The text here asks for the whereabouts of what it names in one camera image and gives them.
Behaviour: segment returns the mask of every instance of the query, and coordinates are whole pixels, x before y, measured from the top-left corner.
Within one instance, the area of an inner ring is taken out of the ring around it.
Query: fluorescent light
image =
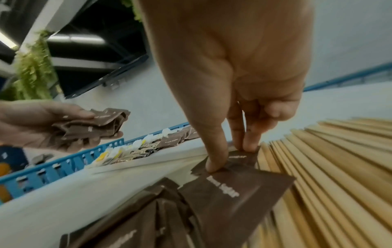
[[[98,35],[64,35],[64,34],[56,34],[54,36],[50,36],[48,41],[53,42],[75,42],[82,44],[97,44],[102,45],[105,44],[105,40],[99,37]]]
[[[8,46],[8,47],[11,48],[11,49],[15,49],[15,48],[18,47],[18,45],[16,45],[15,42],[11,41],[11,39],[8,38],[7,36],[5,36],[2,32],[0,32],[0,41],[1,41],[4,45]]]

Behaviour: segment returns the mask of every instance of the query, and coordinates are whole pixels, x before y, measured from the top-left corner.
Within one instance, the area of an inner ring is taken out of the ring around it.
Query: green plant
[[[38,40],[28,46],[29,52],[16,53],[15,67],[18,80],[3,90],[0,99],[14,101],[52,98],[49,86],[57,81],[57,74],[46,43],[48,36],[47,31],[40,32]]]
[[[127,8],[132,7],[132,11],[134,12],[135,15],[135,20],[142,22],[142,16],[140,15],[139,10],[132,3],[132,0],[121,0],[121,3],[125,5]]]

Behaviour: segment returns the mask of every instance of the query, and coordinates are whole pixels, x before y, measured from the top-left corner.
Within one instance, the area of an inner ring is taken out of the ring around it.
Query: pile of wooden sticks
[[[296,177],[244,247],[392,247],[392,120],[328,120],[263,143],[260,170]]]

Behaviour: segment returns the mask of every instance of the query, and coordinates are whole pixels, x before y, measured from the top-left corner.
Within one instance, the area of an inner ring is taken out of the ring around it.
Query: television
[[[47,44],[65,98],[119,77],[148,59],[143,25],[120,0],[90,0]]]

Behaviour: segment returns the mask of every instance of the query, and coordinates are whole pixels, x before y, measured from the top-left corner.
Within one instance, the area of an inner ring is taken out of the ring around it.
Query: black television screen
[[[79,96],[146,61],[143,33],[120,0],[88,1],[48,39],[64,96]]]

